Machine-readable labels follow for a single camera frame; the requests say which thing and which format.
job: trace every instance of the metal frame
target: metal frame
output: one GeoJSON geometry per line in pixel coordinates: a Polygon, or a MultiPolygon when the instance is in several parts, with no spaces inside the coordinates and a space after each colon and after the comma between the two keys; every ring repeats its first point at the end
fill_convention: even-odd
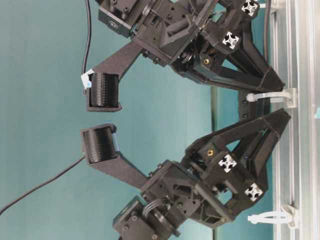
{"type": "Polygon", "coordinates": [[[272,65],[288,88],[298,89],[298,108],[273,153],[274,210],[300,212],[299,229],[274,226],[275,240],[320,239],[320,2],[273,0],[272,65]]]}

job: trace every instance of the teal background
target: teal background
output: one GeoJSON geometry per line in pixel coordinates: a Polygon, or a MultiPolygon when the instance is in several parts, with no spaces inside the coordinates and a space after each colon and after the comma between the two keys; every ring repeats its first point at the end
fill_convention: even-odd
{"type": "MultiPolygon", "coordinates": [[[[87,68],[128,39],[97,21],[92,0],[87,68]]],[[[261,19],[255,35],[261,34],[261,19]]],[[[113,123],[122,153],[145,174],[212,131],[211,89],[140,57],[120,83],[123,110],[85,111],[80,80],[87,22],[84,0],[2,0],[0,4],[0,206],[54,176],[82,155],[80,130],[113,123]]],[[[238,120],[237,92],[214,96],[218,129],[238,120]]],[[[0,216],[4,240],[117,240],[113,218],[138,190],[80,163],[0,216]]],[[[271,191],[249,211],[271,209],[271,191]]],[[[272,228],[243,213],[218,229],[219,239],[271,239],[272,228]]],[[[180,239],[212,239],[188,220],[180,239]]]]}

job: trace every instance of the zip tie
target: zip tie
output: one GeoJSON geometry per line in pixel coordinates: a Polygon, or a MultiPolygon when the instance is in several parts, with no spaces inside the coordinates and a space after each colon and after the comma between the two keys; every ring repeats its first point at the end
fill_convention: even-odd
{"type": "Polygon", "coordinates": [[[284,103],[284,107],[292,109],[297,107],[297,89],[289,88],[283,91],[265,92],[259,94],[249,93],[246,96],[248,102],[256,102],[258,99],[270,98],[271,103],[284,103]]]}
{"type": "Polygon", "coordinates": [[[248,221],[252,224],[288,224],[289,228],[299,227],[299,212],[290,205],[283,205],[282,211],[268,211],[259,215],[248,216],[248,221]]]}

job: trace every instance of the screw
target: screw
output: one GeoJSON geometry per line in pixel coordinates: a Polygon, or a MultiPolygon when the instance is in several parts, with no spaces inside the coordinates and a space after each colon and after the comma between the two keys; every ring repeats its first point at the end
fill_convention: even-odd
{"type": "Polygon", "coordinates": [[[128,225],[124,225],[123,227],[122,227],[122,231],[127,231],[129,229],[129,226],[128,225]]]}
{"type": "Polygon", "coordinates": [[[153,60],[153,63],[154,63],[154,64],[158,64],[159,61],[160,61],[160,59],[159,59],[158,57],[156,57],[155,60],[153,60]]]}
{"type": "Polygon", "coordinates": [[[208,156],[209,156],[209,157],[212,156],[214,153],[215,153],[215,152],[214,152],[212,149],[209,149],[209,150],[208,150],[208,156]]]}
{"type": "Polygon", "coordinates": [[[144,51],[143,56],[146,58],[146,57],[148,57],[148,55],[149,55],[149,52],[147,50],[144,51]]]}

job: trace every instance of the black cable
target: black cable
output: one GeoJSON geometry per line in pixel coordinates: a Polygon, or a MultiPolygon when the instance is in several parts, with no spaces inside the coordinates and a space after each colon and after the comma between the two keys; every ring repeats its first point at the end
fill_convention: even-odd
{"type": "Polygon", "coordinates": [[[86,73],[87,60],[88,60],[88,55],[89,55],[90,43],[91,43],[91,34],[92,34],[92,31],[91,31],[91,10],[90,10],[89,0],[85,0],[85,7],[86,7],[86,16],[87,16],[87,23],[88,23],[88,37],[87,37],[86,45],[85,45],[81,74],[86,73]]]}
{"type": "Polygon", "coordinates": [[[63,174],[65,174],[66,172],[68,172],[70,169],[72,169],[73,167],[75,167],[77,164],[79,164],[83,159],[85,159],[86,156],[81,157],[78,161],[76,161],[75,163],[73,163],[72,165],[70,165],[69,167],[67,167],[65,170],[63,170],[62,172],[58,173],[56,176],[54,176],[53,178],[50,178],[49,180],[45,181],[44,183],[41,183],[38,186],[35,186],[34,188],[32,188],[30,191],[27,191],[26,193],[24,193],[23,195],[21,195],[20,197],[18,197],[17,199],[13,200],[12,202],[10,202],[9,204],[7,204],[5,207],[3,207],[0,210],[0,216],[8,209],[10,208],[12,205],[16,204],[17,202],[19,202],[20,200],[24,199],[26,196],[28,196],[29,194],[33,193],[34,191],[38,190],[39,188],[53,182],[54,180],[56,180],[57,178],[61,177],[63,174]]]}
{"type": "Polygon", "coordinates": [[[271,13],[271,0],[266,0],[264,13],[264,27],[263,27],[263,55],[267,62],[269,62],[269,18],[271,13]]]}

